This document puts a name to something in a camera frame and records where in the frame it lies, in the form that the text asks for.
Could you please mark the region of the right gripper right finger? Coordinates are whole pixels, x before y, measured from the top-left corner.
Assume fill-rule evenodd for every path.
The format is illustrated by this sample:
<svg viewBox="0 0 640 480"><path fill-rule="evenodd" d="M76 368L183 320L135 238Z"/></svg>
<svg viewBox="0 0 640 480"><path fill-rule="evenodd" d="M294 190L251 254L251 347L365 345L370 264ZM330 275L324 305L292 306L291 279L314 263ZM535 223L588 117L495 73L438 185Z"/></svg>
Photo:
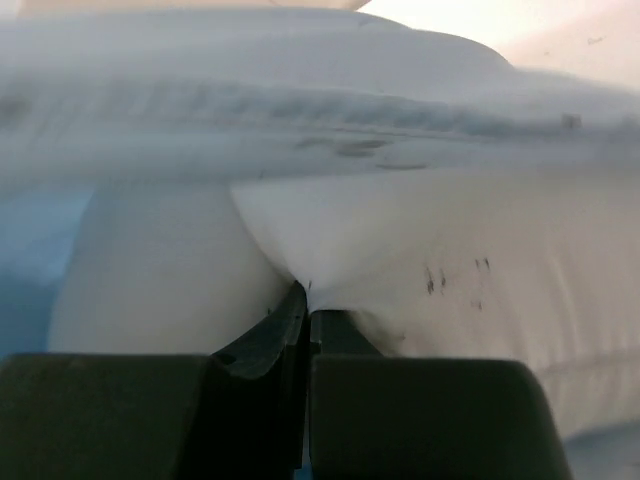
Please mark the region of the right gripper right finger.
<svg viewBox="0 0 640 480"><path fill-rule="evenodd" d="M522 363L387 358L340 311L311 316L317 479L568 479L546 396Z"/></svg>

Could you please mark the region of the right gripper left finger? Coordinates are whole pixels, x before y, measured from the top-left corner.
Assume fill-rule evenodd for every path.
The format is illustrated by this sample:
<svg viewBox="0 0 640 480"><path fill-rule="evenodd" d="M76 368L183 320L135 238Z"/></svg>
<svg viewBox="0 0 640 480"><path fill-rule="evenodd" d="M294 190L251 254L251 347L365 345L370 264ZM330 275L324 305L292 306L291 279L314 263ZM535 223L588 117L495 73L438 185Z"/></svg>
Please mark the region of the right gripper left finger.
<svg viewBox="0 0 640 480"><path fill-rule="evenodd" d="M12 355L1 364L1 475L290 479L306 356L299 284L211 355Z"/></svg>

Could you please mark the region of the light blue pillowcase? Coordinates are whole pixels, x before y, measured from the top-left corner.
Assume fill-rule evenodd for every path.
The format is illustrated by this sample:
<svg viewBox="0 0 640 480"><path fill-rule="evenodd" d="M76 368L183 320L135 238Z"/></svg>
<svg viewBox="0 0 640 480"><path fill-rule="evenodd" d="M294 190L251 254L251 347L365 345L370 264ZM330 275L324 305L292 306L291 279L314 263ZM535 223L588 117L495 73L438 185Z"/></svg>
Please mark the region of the light blue pillowcase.
<svg viewBox="0 0 640 480"><path fill-rule="evenodd" d="M49 305L47 340L82 215L103 187L586 167L639 174L637 89L516 67L472 40L353 10L221 6L1 25L1 300ZM343 310L320 311L357 329ZM568 479L638 477L639 417L565 436L521 361L392 356L364 338L387 358L524 364Z"/></svg>

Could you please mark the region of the white pillow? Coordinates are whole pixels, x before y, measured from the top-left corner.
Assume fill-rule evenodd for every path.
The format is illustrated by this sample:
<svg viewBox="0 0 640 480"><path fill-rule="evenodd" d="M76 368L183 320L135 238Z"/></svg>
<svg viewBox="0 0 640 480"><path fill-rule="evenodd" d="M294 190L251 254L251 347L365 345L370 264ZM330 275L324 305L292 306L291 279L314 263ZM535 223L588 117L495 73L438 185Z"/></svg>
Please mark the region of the white pillow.
<svg viewBox="0 0 640 480"><path fill-rule="evenodd" d="M386 355L525 363L565 436L639 417L639 174L627 167L103 187L47 347L211 353L293 283Z"/></svg>

